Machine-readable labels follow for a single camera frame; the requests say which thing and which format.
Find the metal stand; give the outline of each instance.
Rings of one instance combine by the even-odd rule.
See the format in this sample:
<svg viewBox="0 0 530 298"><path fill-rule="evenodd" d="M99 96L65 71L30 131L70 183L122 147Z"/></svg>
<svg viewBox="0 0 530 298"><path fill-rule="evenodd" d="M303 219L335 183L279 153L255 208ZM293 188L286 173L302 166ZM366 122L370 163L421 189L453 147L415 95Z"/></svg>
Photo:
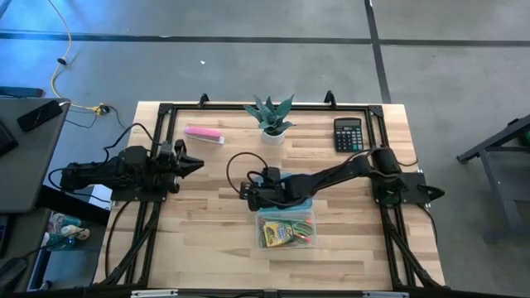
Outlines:
<svg viewBox="0 0 530 298"><path fill-rule="evenodd" d="M38 290L42 286L44 281L44 275L46 274L46 268L50 261L51 252L47 249L42 249L35 261L35 267L33 268L33 276L31 277L30 283L27 286L29 290Z"/></svg>
<svg viewBox="0 0 530 298"><path fill-rule="evenodd" d="M381 140L383 141L382 147L389 147L388 144L388 135L387 135L387 127L384 122L384 114L383 114L383 108L379 106L379 108L375 108L377 106L369 106L370 114L374 115L378 120L379 125L379 133L381 135ZM366 122L372 122L371 118L367 118ZM383 204L379 204L379 208L381 211L381 219L383 221L383 233L384 233L384 240L385 245L387 248L387 258L388 258L388 268L390 270L390 279L392 281L392 288L395 290L398 286L402 285L401 280L399 279L398 274L398 265L396 261L396 254L393 249L393 241L394 238L391 234L391 230L393 228L392 222L390 221L390 217L388 216L388 208L384 207ZM401 209L401 205L398 204L394 208L394 215L396 218L396 231L398 237L402 240L402 243L404 246L403 248L406 248L408 250L408 240L407 240L407 230L405 229L405 222L403 220L403 213ZM405 265L405 274L407 278L407 285L409 286L415 286L416 280L414 278L414 274L412 272L412 267L406 258L403 259L403 263Z"/></svg>
<svg viewBox="0 0 530 298"><path fill-rule="evenodd" d="M199 108L203 108L205 106L205 103L209 101L210 99L208 98L208 94L202 94L199 100Z"/></svg>
<svg viewBox="0 0 530 298"><path fill-rule="evenodd" d="M155 125L155 132L152 136L153 140L160 141L160 135L162 131L162 124L164 123L164 117L169 111L171 111L170 104L161 103L160 106L158 107L157 124ZM153 152L157 152L157 150L158 150L158 145L153 143L151 145L151 153L155 154ZM142 232L143 223L146 217L146 211L147 211L147 202L141 202L140 207L138 209L136 224L134 227L134 234L132 236L132 243L135 243L138 240L140 233ZM127 273L125 274L125 282L124 282L125 284L133 283L136 260L137 260L137 257L134 256L132 259L132 265L128 266Z"/></svg>
<svg viewBox="0 0 530 298"><path fill-rule="evenodd" d="M530 236L530 228L524 225L523 219L521 218L516 205L518 200L528 201L527 196L520 198L509 198L507 195L503 195L504 186L501 185L499 173L496 173L492 167L493 161L490 155L490 152L494 151L530 152L530 148L528 147L502 147L502 145L505 143L512 141L515 137L525 133L528 130L530 130L530 115L511 122L502 131L481 142L479 145L469 149L464 154L456 157L456 159L462 164L467 163L474 157L480 157L484 171L488 176L489 185L491 186L494 196L503 210L504 219L508 228L503 232L485 233L484 240L489 243L495 243L501 238Z"/></svg>
<svg viewBox="0 0 530 298"><path fill-rule="evenodd" d="M331 108L337 108L337 102L335 101L335 96L331 90L325 94L324 103L329 103Z"/></svg>

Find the pink object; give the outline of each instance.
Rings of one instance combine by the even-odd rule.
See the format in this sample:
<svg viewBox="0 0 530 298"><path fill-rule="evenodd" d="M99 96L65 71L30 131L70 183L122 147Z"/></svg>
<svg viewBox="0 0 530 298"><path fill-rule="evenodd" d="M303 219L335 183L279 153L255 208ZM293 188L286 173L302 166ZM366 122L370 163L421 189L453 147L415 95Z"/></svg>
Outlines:
<svg viewBox="0 0 530 298"><path fill-rule="evenodd" d="M221 131L202 127L186 127L184 133L196 137L204 137L210 140L219 140L221 138Z"/></svg>

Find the wooden tabletop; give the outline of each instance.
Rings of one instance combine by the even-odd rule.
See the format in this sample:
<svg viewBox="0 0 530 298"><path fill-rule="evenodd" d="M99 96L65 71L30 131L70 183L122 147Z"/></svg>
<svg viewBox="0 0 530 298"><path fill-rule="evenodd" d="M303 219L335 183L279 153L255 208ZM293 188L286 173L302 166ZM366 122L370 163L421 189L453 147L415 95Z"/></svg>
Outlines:
<svg viewBox="0 0 530 298"><path fill-rule="evenodd" d="M134 122L144 124L153 133L158 105L159 102L138 103ZM386 104L383 110L390 147L401 163L414 162L416 156L404 106ZM349 180L315 196L316 248L279 250L258 248L256 214L248 210L247 202L238 198L226 180L228 159L241 151L254 152L268 165L292 173L321 171L341 163L349 154L339 154L334 149L333 120L338 117L362 118L364 145L368 145L362 113L292 111L287 120L296 126L287 130L283 144L274 146L262 142L257 121L243 110L179 111L174 140L184 139L188 155L204 160L205 166L180 180L180 193L169 195L162 206L149 286L390 290L381 216L373 203L368 178ZM186 126L219 129L225 144L189 139L184 135ZM133 129L128 144L151 146L141 128ZM230 175L239 185L246 179L247 171L259 171L262 167L255 157L240 156L232 163ZM403 168L416 169L416 166ZM121 204L113 208L108 228ZM131 203L118 220L110 248L111 270L131 245L137 209L138 204ZM444 284L430 219L417 206L404 205L403 213L411 250L431 276ZM104 278L104 249L95 281ZM397 259L400 277L405 282L399 253ZM137 276L142 252L138 260Z"/></svg>

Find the power cord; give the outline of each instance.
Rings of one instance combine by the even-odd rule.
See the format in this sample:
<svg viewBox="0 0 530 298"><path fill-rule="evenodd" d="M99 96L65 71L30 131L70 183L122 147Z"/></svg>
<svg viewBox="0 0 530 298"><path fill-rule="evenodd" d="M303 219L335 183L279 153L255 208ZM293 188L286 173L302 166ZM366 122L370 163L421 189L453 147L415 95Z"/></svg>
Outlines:
<svg viewBox="0 0 530 298"><path fill-rule="evenodd" d="M106 154L106 157L105 157L105 160L104 162L100 163L98 166L96 166L94 169L98 169L100 168L101 166L104 166L107 162L108 162L108 158L110 157L110 154L108 153L108 149L112 149L114 147L116 147L116 145L118 145L118 143L120 141L122 141L123 137L127 134L128 131L130 131L133 127L135 126L139 126L143 129L144 132L146 132L147 136L149 137L149 139L151 140L151 142L155 145L158 145L160 146L161 143L159 142L155 142L155 140L153 140L152 136L151 136L151 133L149 133L149 131L147 130L146 127L144 127L141 123L133 123L130 127L127 127L125 128L125 130L122 132L122 134L118 137L118 140L116 140L116 142L114 142L114 144L112 144L111 146L106 146L106 147L103 147L103 150L105 150L105 154Z"/></svg>
<svg viewBox="0 0 530 298"><path fill-rule="evenodd" d="M273 179L265 176L264 174L262 174L262 173L260 173L258 171L249 171L249 172L247 172L247 179L250 182L254 182L254 179L252 179L252 177L250 177L250 175L258 175L258 176L262 177L263 181L269 180L271 182L275 182Z"/></svg>
<svg viewBox="0 0 530 298"><path fill-rule="evenodd" d="M38 252L38 251L40 251L41 249L47 249L47 248L54 247L55 245L61 244L61 243L62 243L63 241L65 241L66 239L68 239L68 238L70 238L70 237L72 237L72 236L75 236L75 235L77 235L78 233L81 233L81 232L85 231L87 228L89 228L89 227L82 228L82 229L81 229L80 231L78 231L78 232L72 233L72 234L70 234L70 235L68 235L68 236L64 236L61 240L57 241L56 243L47 244L47 245L45 245L45 246L41 246L41 247L39 247L38 249L34 249L34 250L30 251L30 252L27 252L26 254L22 255L22 257L20 257L20 258L26 258L26 257L28 257L29 255L31 255L32 253L34 253L34 252Z"/></svg>
<svg viewBox="0 0 530 298"><path fill-rule="evenodd" d="M417 157L416 157L416 160L413 161L412 163L409 163L409 164L404 164L404 163L401 163L400 161L397 162L398 164L400 164L401 166L414 166L417 164Z"/></svg>
<svg viewBox="0 0 530 298"><path fill-rule="evenodd" d="M105 248L105 278L108 277L108 255L110 252L110 239L113 237L114 229L116 228L116 223L118 222L118 219L120 215L122 215L122 212L125 210L125 207L127 207L131 203L131 201L126 202L123 204L123 206L118 210L118 213L116 214L116 217L114 218L113 224L110 226L110 230L108 231L108 238L107 238L107 245Z"/></svg>
<svg viewBox="0 0 530 298"><path fill-rule="evenodd" d="M265 201L267 201L267 202L269 202L271 204L275 204L276 206L282 206L282 207L296 206L296 205L298 205L298 204L300 204L300 203L302 203L303 201L306 200L306 198L301 198L301 199L297 199L297 200L292 201L291 203L287 203L286 204L286 203L280 203L280 202L277 202L277 201L275 201L273 199L268 199L268 198L260 198L260 199L265 200Z"/></svg>
<svg viewBox="0 0 530 298"><path fill-rule="evenodd" d="M220 296L202 296L204 298L221 298ZM242 298L242 297L256 297L256 298L263 298L263 291L249 291L244 292L236 296L231 296L227 298Z"/></svg>
<svg viewBox="0 0 530 298"><path fill-rule="evenodd" d="M67 66L66 58L68 57L68 54L70 53L70 50L72 49L72 33L70 32L70 28L68 27L68 23L66 23L65 18L59 12L59 9L57 9L55 4L51 0L48 0L48 3L51 5L51 7L53 7L53 9L57 13L57 15L60 17L60 20L63 22L63 25L65 25L66 33L68 34L68 47L66 48L65 54L62 55L62 57L57 58L57 66L55 67L55 70L54 70L53 74L51 75L51 79L50 79L51 91L53 91L53 93L55 94L55 96L57 98L62 99L63 97L60 96L59 92L57 92L57 89L55 89L55 80L59 76L59 68L60 68L60 66L61 65L63 65L64 67ZM91 107L85 107L83 105L80 105L80 104L77 104L77 103L74 103L74 102L70 102L70 104L73 107L77 107L77 108L84 108L84 109L88 109L88 110L92 109Z"/></svg>
<svg viewBox="0 0 530 298"><path fill-rule="evenodd" d="M438 231L436 231L436 223L434 222L434 218L432 217L431 212L429 212L429 210L427 210L427 208L423 207L421 204L418 204L417 206L420 207L420 209L422 209L423 211L425 211L427 216L429 216L429 219L431 219L432 231L434 232L434 240L436 245L438 245Z"/></svg>
<svg viewBox="0 0 530 298"><path fill-rule="evenodd" d="M67 193L71 193L72 195L83 195L83 196L88 196L88 197L91 197L91 198L94 198L100 202L103 202L103 203L110 203L110 201L107 201L106 199L100 199L98 198L97 196L95 195L89 195L89 194L81 194L81 193L76 193L74 191L68 191L68 190L64 190L62 187L58 186L52 179L51 179L51 176L55 173L55 172L58 172L58 171L62 171L62 170L67 170L68 168L59 168L59 169L55 169L53 171L50 172L50 174L48 174L48 181L50 182L51 185L53 185L56 189L60 190L60 191L64 191L64 192L67 192Z"/></svg>
<svg viewBox="0 0 530 298"><path fill-rule="evenodd" d="M75 123L75 122L72 122L68 119L65 119L65 122L68 122L72 125L75 125L76 127L81 127L81 128L92 128L94 126L94 124L96 123L96 120L98 120L98 114L94 114L94 120L92 121L92 123L89 125L89 126L86 126L86 125L83 125L83 124L78 124L78 123Z"/></svg>
<svg viewBox="0 0 530 298"><path fill-rule="evenodd" d="M262 163L265 165L265 168L268 169L268 164L265 162L264 159L262 159L258 154L255 154L255 153L252 153L252 152L240 152L234 156L232 156L230 159L229 159L229 162L226 164L226 179L228 179L229 181L229 184L230 186L232 186L232 188L235 190L235 192L238 193L238 195L241 195L241 192L239 192L238 189L235 188L234 184L232 183L232 180L230 179L230 174L229 174L229 170L230 170L230 164L232 163L232 161L238 157L238 156L242 156L242 155L250 155L250 156L255 156L257 157L260 161L262 161ZM255 171L250 171L249 173L247 173L247 177L249 178L249 174L252 174L251 172L254 172L256 173Z"/></svg>
<svg viewBox="0 0 530 298"><path fill-rule="evenodd" d="M107 104L104 104L104 103L100 103L99 105L97 106L93 106L93 107L85 107L84 109L87 109L89 110L90 112L84 112L84 111L76 111L74 109L69 109L68 111L69 112L73 112L73 113L93 113L94 114L94 120L92 121L92 123L90 125L83 125L83 124L79 124L79 123L75 123L73 121L70 121L68 119L66 119L65 121L70 123L70 124L73 124L75 125L76 127L82 127L82 128L92 128L94 126L94 124L96 123L96 121L98 120L98 116L104 116L108 113L112 111L114 111L116 113L116 119L118 120L118 124L121 128L123 129L126 129L125 126L123 125L120 117L119 117L119 113L118 113L118 110L113 107L113 106L109 106Z"/></svg>
<svg viewBox="0 0 530 298"><path fill-rule="evenodd" d="M138 254L138 250L144 243L145 243L145 240L146 238L142 238L143 236L145 237L148 237L148 235L150 233L152 233L154 230L157 229L157 226L155 225L155 223L158 221L159 219L159 213L160 213L160 205L158 205L158 208L157 208L157 205L155 204L153 206L153 210L151 211L151 216L149 217L149 220L147 221L147 223L144 225L143 227L143 230L140 232L140 236L139 238L134 241L131 245L131 248L130 249L134 249L136 250L136 252L134 253L130 253L130 251L123 257L123 260L125 259L129 259L130 257L134 257L134 256L137 256ZM119 280L121 279L121 276L122 273L120 273L120 271L123 269L123 267L116 267L114 268L114 271L111 272L110 274L108 274L108 277L106 277L104 280L102 280L100 283L101 284L105 284L105 285L116 285Z"/></svg>

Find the black metal frame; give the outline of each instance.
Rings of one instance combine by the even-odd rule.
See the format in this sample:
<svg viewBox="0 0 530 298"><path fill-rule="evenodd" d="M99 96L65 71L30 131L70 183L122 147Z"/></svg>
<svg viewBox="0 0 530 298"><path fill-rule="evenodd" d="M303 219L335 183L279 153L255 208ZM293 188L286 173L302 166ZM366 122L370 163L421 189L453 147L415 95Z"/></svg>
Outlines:
<svg viewBox="0 0 530 298"><path fill-rule="evenodd" d="M41 288L50 257L51 252L47 249L42 249L38 252L35 267L33 267L33 273L31 274L30 282L27 285L28 290L35 291Z"/></svg>
<svg viewBox="0 0 530 298"><path fill-rule="evenodd" d="M158 109L157 114L157 123L155 126L155 132L153 135L153 139L155 141L160 141L161 137L161 129L162 124L164 122L164 117L169 114L169 126L166 133L166 141L172 142L173 141L173 132L175 130L175 123L176 123L176 116L177 112L179 110L243 110L242 104L207 104L206 102L209 102L209 98L207 94L203 94L200 98L199 103L161 103ZM384 122L384 115L383 115L383 108L381 105L344 105L339 106L337 105L335 101L335 96L331 91L328 91L325 95L325 103L329 103L329 106L326 105L312 105L312 104L295 104L292 106L293 111L349 111L349 112L361 112L364 114L364 117L366 119L366 127L369 137L369 144L371 148L375 148L377 146L383 146L388 147L388 135L386 130L386 125ZM373 129L373 118L376 118L378 121L379 126L379 133L381 135L381 144L376 144L375 139L375 133ZM151 152L153 154L156 154L158 149L158 145L153 144L151 148ZM148 202L141 202L140 208L138 210L137 215L137 222L134 229L134 235L132 242L135 243L138 240L138 237L140 233L143 230L143 224L145 222L145 215L147 210L147 204ZM161 203L156 202L153 203L153 208L158 210L158 212L161 209ZM383 221L383 231L384 231L384 240L385 240L385 246L387 249L387 255L388 255L388 269L390 271L390 277L392 281L392 288L397 289L400 286L403 286L399 275L398 275L398 265L396 261L396 256L394 252L393 247L393 239L391 237L390 231L388 230L388 225L386 220L389 219L389 217L385 214L388 214L388 208L383 206L382 204L379 205L381 217ZM401 206L397 206L393 208L395 219L396 219L396 228L397 233L401 237L403 243L407 245L407 233L405 230L405 223L403 221L403 214ZM143 260L143 266L142 266L142 273L140 276L140 279L138 280L138 284L142 284L144 286L147 286L147 281L149 278L149 272L151 270L151 261L152 261L152 252L154 248L154 242L156 238L156 230L151 233L149 239L147 240L147 248L145 257ZM407 274L407 285L408 286L415 286L415 278L414 274L412 272L411 264L407 260L404 260L405 270ZM134 257L133 262L129 265L127 269L127 273L125 276L125 284L132 284L133 283L133 276L136 266L136 257ZM340 293L344 293L347 295L358 295L359 291L340 291Z"/></svg>
<svg viewBox="0 0 530 298"><path fill-rule="evenodd" d="M503 210L503 215L508 229L506 231L488 231L484 233L484 240L488 243L495 243L501 238L518 237L530 235L530 227L526 226L518 212L516 200L507 198L502 195L500 181L498 175L495 174L491 166L492 159L490 152L506 151L506 152L530 152L528 147L502 147L507 142L512 141L522 133L530 130L530 115L524 118L516 119L508 124L502 131L494 134L492 137L481 142L479 145L469 149L465 153L458 155L456 159L465 164L475 157L479 157L482 161L484 171L488 176L488 182L493 190L494 197L499 202L499 206Z"/></svg>

